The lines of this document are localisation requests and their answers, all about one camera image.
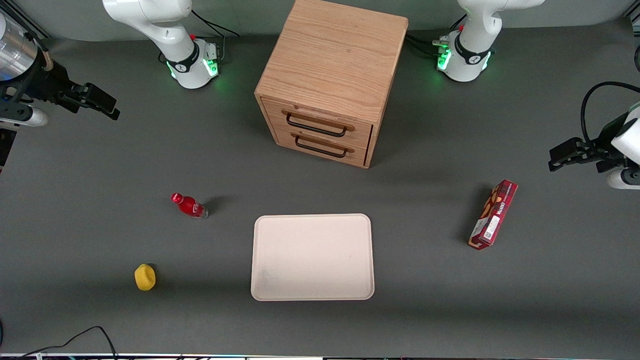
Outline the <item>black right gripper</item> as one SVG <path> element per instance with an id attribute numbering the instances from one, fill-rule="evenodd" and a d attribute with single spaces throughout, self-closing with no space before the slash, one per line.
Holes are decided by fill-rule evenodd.
<path id="1" fill-rule="evenodd" d="M 34 100 L 50 102 L 69 112 L 92 109 L 114 121 L 118 120 L 121 112 L 115 107 L 117 100 L 114 97 L 93 83 L 75 85 L 69 79 L 66 68 L 57 62 L 52 70 L 46 71 L 43 68 L 45 63 L 44 57 L 39 55 L 21 75 L 22 103 L 30 104 Z"/>

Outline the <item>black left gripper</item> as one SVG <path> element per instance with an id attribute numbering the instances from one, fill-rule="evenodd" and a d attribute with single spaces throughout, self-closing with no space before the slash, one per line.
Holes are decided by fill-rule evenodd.
<path id="1" fill-rule="evenodd" d="M 551 173 L 576 164 L 597 162 L 598 173 L 632 167 L 632 118 L 622 114 L 608 123 L 592 141 L 594 150 L 580 137 L 572 137 L 567 145 L 558 145 L 549 150 L 548 170 Z"/>

